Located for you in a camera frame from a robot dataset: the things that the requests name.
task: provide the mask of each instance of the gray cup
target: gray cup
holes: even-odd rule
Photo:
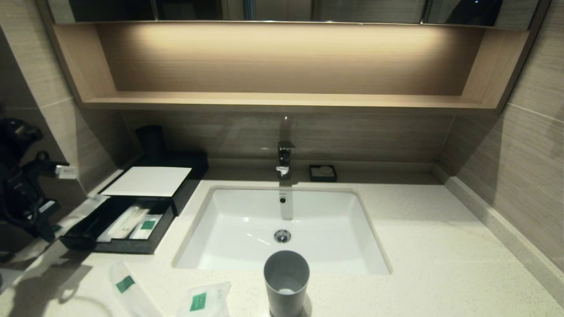
[[[310,267],[294,251],[279,251],[265,263],[270,313],[274,317],[297,317],[303,307]]]

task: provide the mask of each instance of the plastic packaging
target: plastic packaging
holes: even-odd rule
[[[176,317],[229,317],[227,294],[230,289],[229,282],[189,289]]]
[[[132,317],[163,317],[125,263],[117,262],[112,265],[110,280],[114,294]]]

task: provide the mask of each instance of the bathroom sink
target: bathroom sink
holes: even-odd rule
[[[211,190],[173,265],[262,270],[280,250],[312,272],[390,273],[359,198],[345,191]]]

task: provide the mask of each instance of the sink basin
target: sink basin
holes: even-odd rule
[[[173,265],[260,271],[280,250],[312,272],[390,273],[359,198],[343,191],[211,190]]]

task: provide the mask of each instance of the mirror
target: mirror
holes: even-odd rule
[[[155,0],[159,20],[415,23],[425,0]]]
[[[429,0],[424,23],[529,28],[538,0]]]

